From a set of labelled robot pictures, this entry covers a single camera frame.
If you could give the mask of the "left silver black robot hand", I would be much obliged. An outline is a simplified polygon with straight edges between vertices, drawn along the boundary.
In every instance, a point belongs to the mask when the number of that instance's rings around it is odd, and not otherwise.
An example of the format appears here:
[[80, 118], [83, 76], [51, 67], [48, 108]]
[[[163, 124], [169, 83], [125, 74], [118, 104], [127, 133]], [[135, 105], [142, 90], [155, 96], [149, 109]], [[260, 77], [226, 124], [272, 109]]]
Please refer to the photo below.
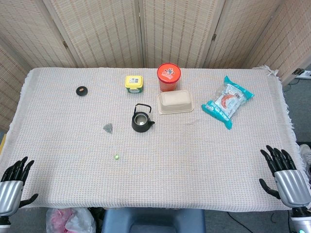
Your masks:
[[33, 203], [38, 194], [22, 200], [23, 189], [34, 161], [27, 161], [28, 157], [16, 161], [8, 167], [0, 180], [0, 216], [10, 217], [18, 209]]

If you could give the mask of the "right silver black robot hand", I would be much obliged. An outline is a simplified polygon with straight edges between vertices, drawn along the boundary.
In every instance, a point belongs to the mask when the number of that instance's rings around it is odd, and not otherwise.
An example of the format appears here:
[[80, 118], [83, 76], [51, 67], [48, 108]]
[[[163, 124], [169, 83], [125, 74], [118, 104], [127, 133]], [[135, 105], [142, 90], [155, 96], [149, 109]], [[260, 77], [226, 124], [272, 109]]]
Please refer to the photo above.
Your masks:
[[263, 190], [281, 200], [289, 208], [305, 208], [311, 203], [311, 195], [306, 182], [297, 170], [291, 155], [286, 150], [266, 146], [260, 150], [274, 178], [276, 190], [271, 189], [263, 179], [259, 183]]

